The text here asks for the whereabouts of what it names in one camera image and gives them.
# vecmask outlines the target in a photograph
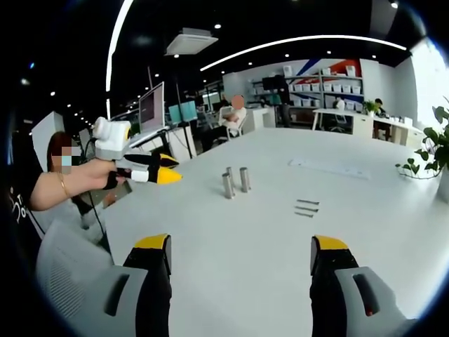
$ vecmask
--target hand-held gripper device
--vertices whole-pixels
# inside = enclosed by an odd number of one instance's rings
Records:
[[[173,171],[179,163],[165,154],[151,154],[131,149],[129,121],[107,121],[99,117],[93,129],[95,156],[98,159],[115,161],[117,173],[137,182],[157,184],[174,183],[182,176]]]

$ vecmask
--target white table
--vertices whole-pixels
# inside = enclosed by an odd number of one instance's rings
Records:
[[[360,266],[416,317],[449,262],[449,206],[437,180],[408,180],[394,164],[407,147],[340,133],[265,128],[180,165],[174,185],[145,184],[105,210],[115,263],[143,237],[173,237],[170,335],[310,336],[310,241],[343,240]],[[370,180],[289,166],[294,158],[369,170]],[[223,197],[221,174],[249,168],[253,189]],[[321,203],[313,219],[296,199]]]
[[[247,109],[247,117],[243,125],[243,134],[261,128],[276,128],[276,114],[274,107]]]
[[[405,145],[411,148],[419,148],[424,134],[418,128],[411,125],[406,125],[399,121],[393,121],[392,119],[369,117],[365,114],[359,114],[348,110],[337,109],[316,109],[314,110],[314,123],[312,130],[316,130],[318,122],[318,115],[322,114],[336,114],[339,116],[348,116],[353,119],[352,133],[355,136],[361,136],[364,138],[372,138],[374,121],[389,124],[392,126],[391,140],[395,144]]]

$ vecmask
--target led light strip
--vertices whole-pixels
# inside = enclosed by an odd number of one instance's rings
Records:
[[[112,77],[112,56],[115,53],[117,47],[117,41],[119,40],[121,27],[125,22],[125,18],[128,15],[129,8],[133,4],[134,0],[125,0],[120,8],[119,16],[115,22],[114,30],[112,31],[111,44],[109,45],[109,53],[107,55],[107,67],[106,67],[106,92],[111,90],[111,77]],[[109,100],[106,102],[107,119],[111,119],[111,112],[109,106]]]
[[[303,41],[303,40],[317,40],[317,39],[351,39],[351,40],[362,40],[362,41],[368,41],[368,42],[375,42],[377,44],[384,44],[386,46],[391,46],[397,49],[401,49],[402,51],[406,51],[407,48],[404,46],[399,46],[398,44],[393,44],[392,42],[387,42],[387,41],[383,41],[383,40],[378,40],[378,39],[372,39],[370,37],[355,37],[352,35],[312,35],[310,37],[293,37],[291,39],[284,39],[284,40],[278,40],[278,41],[273,41],[273,42],[269,42],[268,44],[261,44],[259,46],[256,47],[252,47],[249,49],[245,49],[244,51],[239,51],[238,53],[232,54],[230,56],[227,56],[226,58],[222,58],[221,60],[215,61],[214,63],[211,63],[209,65],[206,65],[205,67],[202,67],[200,69],[201,72],[203,72],[204,70],[207,70],[211,67],[213,67],[214,65],[219,65],[221,62],[224,61],[228,61],[232,58],[235,58],[236,56],[240,56],[246,53],[249,53],[250,51],[256,51],[257,49],[262,49],[262,48],[266,48],[266,47],[270,47],[270,46],[275,46],[277,44],[286,44],[288,42],[295,42],[295,41]]]

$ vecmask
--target hand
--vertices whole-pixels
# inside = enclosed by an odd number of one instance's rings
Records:
[[[108,206],[111,206],[116,201],[117,201],[117,198],[115,196],[115,190],[112,190],[103,199],[103,204],[104,204],[105,207],[108,207]]]
[[[100,159],[92,159],[83,165],[75,167],[79,170],[80,179],[87,182],[89,190],[101,190],[104,188],[107,184],[109,172],[116,171],[113,161]]]

